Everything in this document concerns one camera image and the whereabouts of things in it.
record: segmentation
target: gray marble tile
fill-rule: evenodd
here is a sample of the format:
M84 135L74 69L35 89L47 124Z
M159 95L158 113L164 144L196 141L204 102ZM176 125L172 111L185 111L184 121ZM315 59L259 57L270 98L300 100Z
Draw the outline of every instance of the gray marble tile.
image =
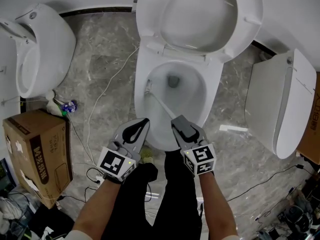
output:
M139 41L134 13L104 13L96 34L93 53L106 56L128 56L139 46Z
M65 19L74 31L77 43L69 72L55 92L65 102L77 101L78 110L70 114L70 118L88 151L86 146L89 133L88 118L93 106L107 87L112 75L139 46L140 38L133 13L97 13L70 16ZM247 130L245 102L252 66L261 61L260 52L251 45L224 65L215 100L204 125L207 137L213 142L217 155L216 180L227 200L266 181L274 173L298 163L312 171L302 158L294 155L284 160L277 158ZM92 113L88 143L95 161L99 158L102 146L108 144L118 126L136 118L134 107L136 61L137 54L132 56L121 73L110 82L108 90L97 102ZM36 102L29 103L29 109L32 109L33 105L36 105ZM223 131L220 130L221 126L237 126L243 128L243 131ZM152 150L158 177L156 181L150 183L150 187L152 192L159 194L159 199L146 202L145 209L156 214L165 193L167 180L164 172L165 155L162 151L154 148ZM84 200L85 188L95 184L86 177L91 162L73 129L71 129L71 155L74 180L65 193ZM291 187L303 184L308 177L306 171L294 167L230 201L240 237L246 240L253 239L259 228L255 218L272 208L287 195ZM198 178L195 178L195 190L197 196L201 197ZM60 203L63 210L73 219L83 206L82 202L70 197L66 197ZM263 226L270 224L285 205L285 201L281 202L268 217L261 218ZM152 214L147 216L151 224L154 222L152 216ZM202 237L208 238L206 226L203 226L202 232Z

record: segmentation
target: toilet seat cover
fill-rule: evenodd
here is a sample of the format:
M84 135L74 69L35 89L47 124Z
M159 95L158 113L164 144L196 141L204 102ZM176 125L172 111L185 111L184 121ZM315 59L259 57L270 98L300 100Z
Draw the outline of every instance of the toilet seat cover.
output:
M148 47L222 63L250 45L262 19L262 0L138 0L136 9L141 42Z

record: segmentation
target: white cable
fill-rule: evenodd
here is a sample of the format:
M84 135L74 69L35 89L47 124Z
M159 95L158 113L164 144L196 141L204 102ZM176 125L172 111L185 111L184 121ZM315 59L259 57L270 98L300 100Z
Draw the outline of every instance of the white cable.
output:
M94 113L94 110L95 110L95 108L96 108L96 105L97 105L98 101L100 100L100 98L101 98L101 97L105 94L105 92L107 91L107 89L108 89L108 87L109 87L112 79L114 79L114 78L124 69L124 67L125 67L125 65L127 64L128 60L131 58L132 55L134 55L134 54L136 53L136 51L137 51L138 49L139 49L139 47L138 47L137 49L135 49L134 52L129 55L129 57L125 60L122 68L120 68L120 70L119 70L117 73L115 73L115 74L110 78L108 85L106 86L106 88L104 89L104 91L101 93L101 95L96 99L95 104L94 104L94 106L93 106L93 108L92 108L92 111L91 111L91 113L90 113L90 116L89 116L89 118L88 118L88 137L87 137L87 139L86 139L86 146L88 147L88 150L89 150L89 152L90 152L91 160L92 160L93 164L94 164L96 167L97 167L97 165L96 165L96 163L95 163L94 157L93 157L92 152L91 152L91 149L90 149L90 147L89 147L90 120L91 120L91 116L92 116L92 114Z
M156 214L154 214L154 213L151 213L151 212L145 212L145 215L147 215L148 217L150 217L150 218L152 218L152 219L155 219L156 218Z
M159 211L158 209L146 209L146 211Z
M82 147L83 147L84 152L87 154L87 156L88 156L89 159L91 160L90 155L89 155L88 152L86 151L85 145L82 143L82 140L80 139L80 137L79 137L79 135L78 135L78 133L77 133L77 131L76 131L76 128L75 128L75 126L74 126L74 123L71 121L71 118L69 117L68 114L67 114L66 116L68 117L68 119L69 119L69 121L70 121L70 123L71 123L71 125L72 125L72 128L73 128L73 130L74 130L74 133L75 133L75 135L77 136L78 140L80 141L80 143L81 143L81 145L82 145Z

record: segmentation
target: small plastic item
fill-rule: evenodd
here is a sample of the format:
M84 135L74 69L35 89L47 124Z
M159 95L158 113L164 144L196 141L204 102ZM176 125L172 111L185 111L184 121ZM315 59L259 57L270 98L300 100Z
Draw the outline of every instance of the small plastic item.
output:
M46 105L46 111L54 116L65 117L67 112L61 110L60 104L55 103L53 99Z
M63 105L61 105L61 110L73 113L77 110L77 104L74 100L71 100L68 103L64 103Z

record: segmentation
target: black pants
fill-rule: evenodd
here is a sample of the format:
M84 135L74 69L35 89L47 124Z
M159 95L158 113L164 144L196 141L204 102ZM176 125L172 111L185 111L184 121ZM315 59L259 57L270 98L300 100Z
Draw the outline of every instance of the black pants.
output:
M120 188L102 239L200 239L194 176L178 150L166 153L164 169L167 185L154 225L146 220L145 195L158 170L151 163L139 164Z

